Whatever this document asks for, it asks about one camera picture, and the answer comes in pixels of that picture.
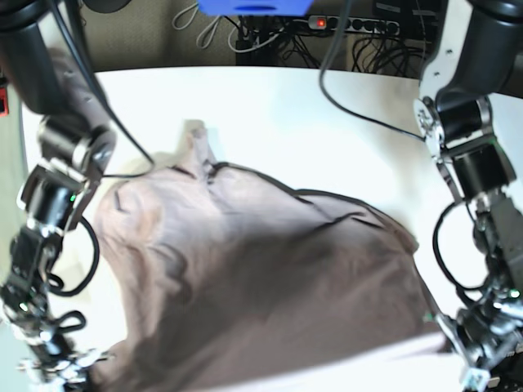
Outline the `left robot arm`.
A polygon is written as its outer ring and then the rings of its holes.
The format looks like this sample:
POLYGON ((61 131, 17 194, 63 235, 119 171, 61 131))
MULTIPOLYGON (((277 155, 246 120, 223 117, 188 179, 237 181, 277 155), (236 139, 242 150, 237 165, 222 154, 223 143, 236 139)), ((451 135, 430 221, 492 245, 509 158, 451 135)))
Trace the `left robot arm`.
POLYGON ((487 268, 455 317, 438 314, 463 358, 463 386, 482 391, 492 370, 522 341, 522 214, 506 194, 516 180, 494 132, 490 97, 510 74, 522 35, 519 1, 446 1, 414 103, 418 127, 454 199, 474 207, 472 236, 487 268))

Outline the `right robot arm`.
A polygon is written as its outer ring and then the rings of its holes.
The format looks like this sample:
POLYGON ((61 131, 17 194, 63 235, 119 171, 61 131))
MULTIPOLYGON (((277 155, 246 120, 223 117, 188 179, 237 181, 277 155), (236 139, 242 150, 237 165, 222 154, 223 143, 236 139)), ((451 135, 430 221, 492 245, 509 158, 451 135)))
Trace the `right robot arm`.
POLYGON ((20 100, 41 116, 41 156, 17 203, 26 221, 11 240, 1 285, 1 317, 33 353, 20 363, 38 391, 90 391, 92 367, 109 358, 79 351, 70 334, 86 327, 71 310, 53 315, 50 295, 71 297, 91 282, 65 290, 52 270, 64 237, 86 226, 91 202, 124 131, 92 70, 75 1, 4 1, 1 69, 20 100))

